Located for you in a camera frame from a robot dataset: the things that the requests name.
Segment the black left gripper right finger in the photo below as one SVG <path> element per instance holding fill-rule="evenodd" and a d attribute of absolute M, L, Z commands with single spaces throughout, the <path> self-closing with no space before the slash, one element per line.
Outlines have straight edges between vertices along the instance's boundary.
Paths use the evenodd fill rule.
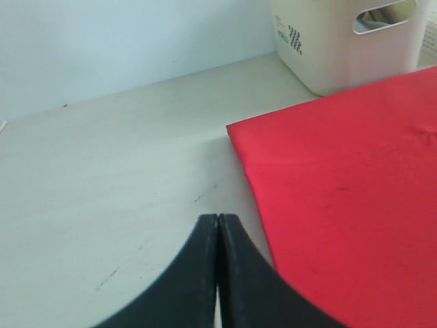
<path fill-rule="evenodd" d="M 217 287 L 223 327 L 343 327 L 289 286 L 237 215 L 218 216 Z"/>

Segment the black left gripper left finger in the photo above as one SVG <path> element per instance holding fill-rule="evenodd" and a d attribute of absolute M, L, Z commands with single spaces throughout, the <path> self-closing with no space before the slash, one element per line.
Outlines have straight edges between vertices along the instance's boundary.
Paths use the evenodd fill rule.
<path fill-rule="evenodd" d="M 97 327 L 213 327 L 217 215 L 199 216 L 185 244 L 138 297 Z"/>

